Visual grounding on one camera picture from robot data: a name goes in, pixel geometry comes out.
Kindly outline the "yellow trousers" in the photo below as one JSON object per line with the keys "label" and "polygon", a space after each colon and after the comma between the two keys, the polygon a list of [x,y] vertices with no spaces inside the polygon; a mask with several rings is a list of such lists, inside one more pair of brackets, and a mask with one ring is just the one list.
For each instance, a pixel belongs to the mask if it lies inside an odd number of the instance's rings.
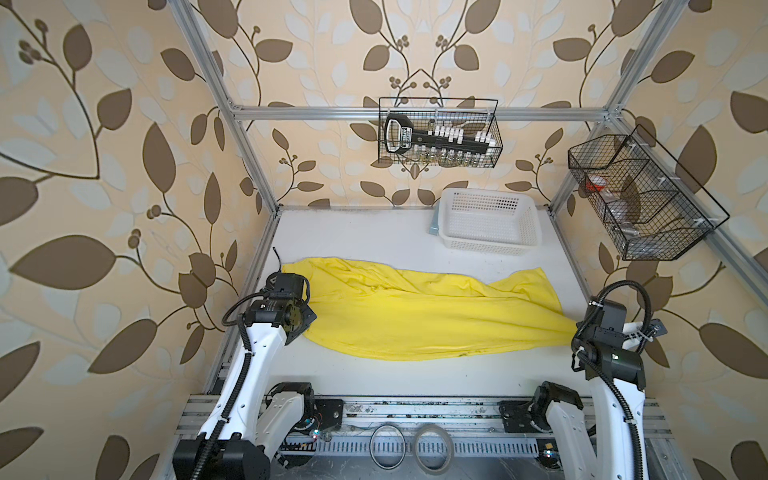
{"label": "yellow trousers", "polygon": [[317,318],[305,337],[354,357],[415,362],[567,346],[575,321],[540,268],[486,284],[458,274],[307,258],[284,272],[305,277]]}

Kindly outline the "white plastic perforated basket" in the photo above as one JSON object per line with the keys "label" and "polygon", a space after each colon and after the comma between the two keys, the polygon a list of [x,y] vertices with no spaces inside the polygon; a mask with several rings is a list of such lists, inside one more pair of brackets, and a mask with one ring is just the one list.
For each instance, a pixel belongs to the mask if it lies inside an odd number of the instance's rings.
{"label": "white plastic perforated basket", "polygon": [[510,192],[446,189],[437,228],[445,247],[478,253],[521,256],[543,240],[534,200]]}

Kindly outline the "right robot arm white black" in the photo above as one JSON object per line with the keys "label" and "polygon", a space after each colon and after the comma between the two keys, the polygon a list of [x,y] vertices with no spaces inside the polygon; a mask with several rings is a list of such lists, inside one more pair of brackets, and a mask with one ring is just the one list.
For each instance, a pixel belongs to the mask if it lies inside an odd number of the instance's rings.
{"label": "right robot arm white black", "polygon": [[531,425],[554,435],[566,478],[649,477],[642,353],[664,333],[653,319],[650,294],[638,281],[614,282],[590,299],[571,340],[571,369],[588,382],[595,434],[589,434],[583,400],[571,388],[544,382],[528,407]]}

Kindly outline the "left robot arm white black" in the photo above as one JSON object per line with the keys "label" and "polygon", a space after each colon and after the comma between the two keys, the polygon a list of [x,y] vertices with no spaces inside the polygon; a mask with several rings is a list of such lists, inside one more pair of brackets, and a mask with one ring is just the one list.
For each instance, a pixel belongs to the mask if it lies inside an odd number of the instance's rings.
{"label": "left robot arm white black", "polygon": [[178,443],[177,479],[268,479],[271,463],[294,427],[314,417],[309,383],[283,386],[264,415],[272,361],[316,319],[309,280],[280,270],[230,307],[222,324],[240,340],[219,399],[197,436]]}

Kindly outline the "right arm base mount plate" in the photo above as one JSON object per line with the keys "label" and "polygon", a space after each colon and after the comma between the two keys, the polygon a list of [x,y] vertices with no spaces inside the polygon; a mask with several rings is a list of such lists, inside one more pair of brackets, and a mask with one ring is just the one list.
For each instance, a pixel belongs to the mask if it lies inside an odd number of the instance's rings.
{"label": "right arm base mount plate", "polygon": [[499,415],[505,433],[534,434],[539,430],[533,424],[529,411],[530,399],[502,400],[498,403]]}

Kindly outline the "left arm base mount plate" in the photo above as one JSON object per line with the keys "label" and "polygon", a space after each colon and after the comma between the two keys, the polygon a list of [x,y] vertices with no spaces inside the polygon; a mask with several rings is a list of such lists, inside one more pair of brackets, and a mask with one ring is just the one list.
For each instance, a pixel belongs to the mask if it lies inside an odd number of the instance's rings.
{"label": "left arm base mount plate", "polygon": [[343,421],[344,401],[341,399],[320,399],[314,397],[303,401],[301,419],[291,428],[290,433],[309,435],[312,431],[338,430]]}

